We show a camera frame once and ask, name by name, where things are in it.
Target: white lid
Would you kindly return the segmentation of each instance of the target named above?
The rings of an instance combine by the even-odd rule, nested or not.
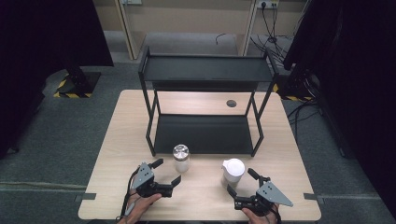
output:
[[[233,176],[240,176],[245,172],[245,164],[238,159],[230,159],[226,165],[227,172]]]

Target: metal lid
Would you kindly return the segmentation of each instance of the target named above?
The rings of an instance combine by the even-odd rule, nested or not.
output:
[[[190,156],[189,149],[184,145],[175,146],[173,153],[174,153],[174,158],[177,161],[185,161]]]

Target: wooden table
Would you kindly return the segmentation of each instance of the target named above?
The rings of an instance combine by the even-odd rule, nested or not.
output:
[[[165,92],[162,110],[183,110],[203,113],[235,113],[246,109],[244,93]],[[256,93],[259,102],[264,92]],[[226,101],[233,99],[237,106],[230,108]],[[142,161],[151,163],[159,158],[163,165],[153,170],[155,181],[170,184],[179,173],[170,154],[152,157],[145,134],[149,115],[142,91],[123,91],[108,126],[86,193],[95,193],[94,200],[83,200],[78,211],[82,219],[113,219],[120,214],[123,197],[131,173]],[[191,155],[189,171],[182,174],[181,183],[175,187],[172,198],[163,198],[150,207],[142,220],[247,220],[241,211],[233,209],[233,199],[221,184],[224,160],[240,159],[247,168],[273,183],[294,203],[293,207],[281,205],[283,220],[316,221],[321,213],[315,200],[306,200],[305,193],[313,194],[300,152],[296,146],[287,116],[279,96],[272,94],[262,115],[264,139],[255,157],[250,155],[211,154]],[[256,128],[251,128],[252,139]],[[236,187],[238,196],[251,196],[259,187],[247,172]]]

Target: black curtain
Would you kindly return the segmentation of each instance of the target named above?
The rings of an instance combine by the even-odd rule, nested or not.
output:
[[[0,158],[35,110],[46,78],[70,64],[113,66],[92,0],[0,1]]]
[[[338,2],[333,11],[337,17],[321,23],[328,21],[322,12]],[[312,4],[285,60],[285,67],[298,67],[290,85],[301,80],[306,69],[318,77],[321,97],[341,135],[396,217],[396,2]]]

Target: small hole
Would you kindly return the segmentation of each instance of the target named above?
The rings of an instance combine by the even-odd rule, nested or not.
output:
[[[236,107],[236,101],[235,101],[235,100],[229,100],[229,101],[227,101],[227,106],[229,106],[229,107]]]

